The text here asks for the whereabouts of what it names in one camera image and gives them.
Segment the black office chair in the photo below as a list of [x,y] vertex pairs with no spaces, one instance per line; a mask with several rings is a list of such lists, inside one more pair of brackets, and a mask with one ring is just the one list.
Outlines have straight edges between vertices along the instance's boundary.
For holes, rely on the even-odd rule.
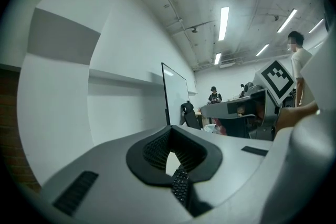
[[184,111],[184,120],[188,127],[201,130],[201,127],[198,123],[198,120],[196,118],[196,114],[194,111],[194,106],[188,101],[188,103],[184,103],[181,105],[183,111]]

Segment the person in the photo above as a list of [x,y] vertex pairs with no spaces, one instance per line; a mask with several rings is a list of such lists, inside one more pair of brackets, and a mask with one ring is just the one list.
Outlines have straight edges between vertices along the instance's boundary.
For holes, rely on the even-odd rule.
[[244,93],[245,93],[245,91],[243,90],[243,91],[239,94],[239,98],[244,97]]
[[302,68],[312,57],[312,54],[302,47],[304,39],[304,36],[296,31],[288,35],[288,44],[294,52],[291,61],[293,76],[296,79],[296,106],[307,105],[314,101],[314,96],[301,75]]
[[284,128],[294,127],[303,118],[317,113],[319,107],[316,101],[297,108],[282,108],[275,125],[276,134]]
[[215,86],[211,87],[212,94],[209,96],[208,104],[217,104],[222,102],[222,96],[220,93],[217,93]]

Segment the brick wall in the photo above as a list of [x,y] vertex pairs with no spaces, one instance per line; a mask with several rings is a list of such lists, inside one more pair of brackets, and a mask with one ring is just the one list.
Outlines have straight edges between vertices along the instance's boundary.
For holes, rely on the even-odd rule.
[[0,69],[0,151],[13,179],[38,192],[40,185],[29,167],[17,126],[19,73]]

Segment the fluorescent light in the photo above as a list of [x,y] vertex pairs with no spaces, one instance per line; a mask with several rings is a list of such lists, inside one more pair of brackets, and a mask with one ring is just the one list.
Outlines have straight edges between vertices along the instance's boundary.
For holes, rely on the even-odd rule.
[[167,71],[167,70],[163,70],[163,72],[165,73],[165,74],[167,74],[168,76],[173,76],[174,74],[172,74],[172,73],[170,73],[169,71]]
[[267,47],[269,44],[264,45],[264,47],[261,49],[260,52],[258,52],[258,54],[256,56],[259,56]]
[[229,7],[222,8],[221,10],[221,21],[219,28],[219,38],[218,41],[221,41],[225,38],[227,20],[229,19]]
[[313,29],[311,29],[311,30],[309,31],[309,34],[310,34],[311,32],[313,32],[313,31],[315,30],[315,28],[316,28],[316,27],[318,27],[318,26],[319,26],[319,24],[320,24],[321,22],[323,22],[323,19],[321,19],[321,20],[319,21],[319,23],[318,23],[318,24],[316,24],[316,25],[314,26],[314,28],[313,28]]
[[318,45],[315,46],[315,48],[319,47],[323,42],[319,43]]
[[286,27],[286,25],[288,25],[289,21],[292,20],[292,18],[294,17],[294,15],[295,15],[296,12],[297,12],[296,9],[292,10],[292,12],[288,16],[287,20],[285,20],[285,22],[283,23],[283,25],[279,28],[278,33],[280,33]]
[[218,63],[219,63],[219,60],[220,60],[220,56],[221,56],[222,54],[216,54],[216,60],[215,60],[215,65],[217,65]]

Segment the black slot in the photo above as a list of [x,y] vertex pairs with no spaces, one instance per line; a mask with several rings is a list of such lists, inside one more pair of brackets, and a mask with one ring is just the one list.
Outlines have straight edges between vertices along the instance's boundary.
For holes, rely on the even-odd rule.
[[229,114],[237,114],[237,109],[238,109],[238,104],[239,103],[228,103],[227,104],[227,112]]
[[72,216],[97,177],[98,174],[94,172],[85,171],[81,173],[61,196],[57,198],[53,206],[63,213]]
[[260,155],[260,156],[266,156],[268,153],[267,150],[261,150],[259,148],[250,147],[250,146],[245,146],[241,150],[252,153],[252,154]]

